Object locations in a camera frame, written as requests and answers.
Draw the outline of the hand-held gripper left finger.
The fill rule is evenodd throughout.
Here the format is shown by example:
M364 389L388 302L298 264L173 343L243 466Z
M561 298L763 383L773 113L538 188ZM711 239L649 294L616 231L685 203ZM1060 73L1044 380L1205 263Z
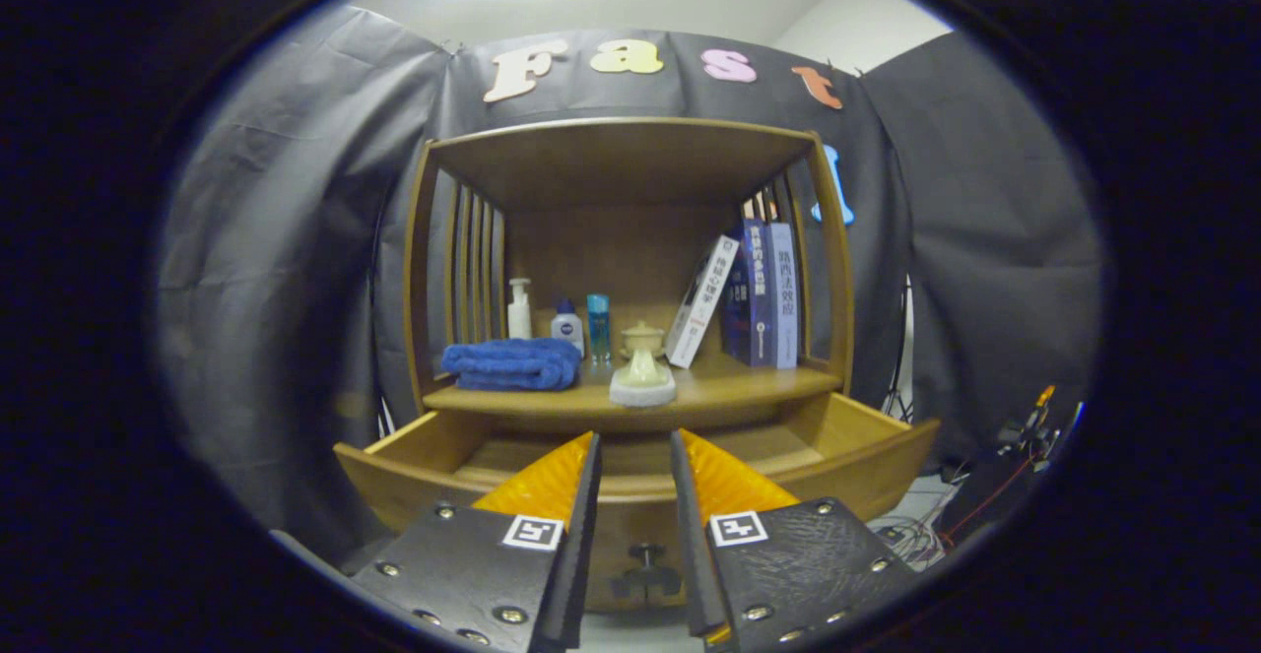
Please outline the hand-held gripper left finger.
M353 581L454 650L572 650L600 480L601 439L583 432L469 506L424 506Z

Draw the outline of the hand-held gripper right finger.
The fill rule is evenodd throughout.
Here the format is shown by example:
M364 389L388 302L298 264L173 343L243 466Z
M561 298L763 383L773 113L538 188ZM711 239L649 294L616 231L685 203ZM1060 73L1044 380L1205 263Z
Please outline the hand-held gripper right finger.
M670 437L690 634L707 652L823 652L917 572L832 495L802 499L685 429Z

